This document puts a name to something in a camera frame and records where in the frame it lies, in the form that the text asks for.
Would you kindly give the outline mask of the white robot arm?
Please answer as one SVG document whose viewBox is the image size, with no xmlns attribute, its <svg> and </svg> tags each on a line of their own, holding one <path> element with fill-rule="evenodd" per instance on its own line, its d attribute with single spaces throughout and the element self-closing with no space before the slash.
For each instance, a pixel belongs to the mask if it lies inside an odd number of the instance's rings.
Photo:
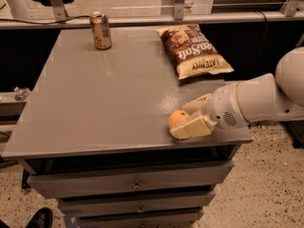
<svg viewBox="0 0 304 228">
<path fill-rule="evenodd" d="M 222 86 L 185 104 L 186 119 L 169 126 L 176 139 L 208 136 L 217 128 L 242 128 L 250 123 L 304 119 L 304 47 L 286 53 L 275 73 Z"/>
</svg>

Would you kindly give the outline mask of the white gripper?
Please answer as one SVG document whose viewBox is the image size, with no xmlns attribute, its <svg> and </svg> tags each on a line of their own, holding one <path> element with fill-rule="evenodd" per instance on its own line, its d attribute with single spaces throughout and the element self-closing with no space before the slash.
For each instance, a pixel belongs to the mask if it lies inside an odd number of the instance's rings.
<svg viewBox="0 0 304 228">
<path fill-rule="evenodd" d="M 179 140 L 209 136 L 217 123 L 221 129 L 242 128 L 249 124 L 240 109 L 237 84 L 219 87 L 212 94 L 207 93 L 186 103 L 182 109 L 189 117 L 169 128 L 170 134 Z"/>
</svg>

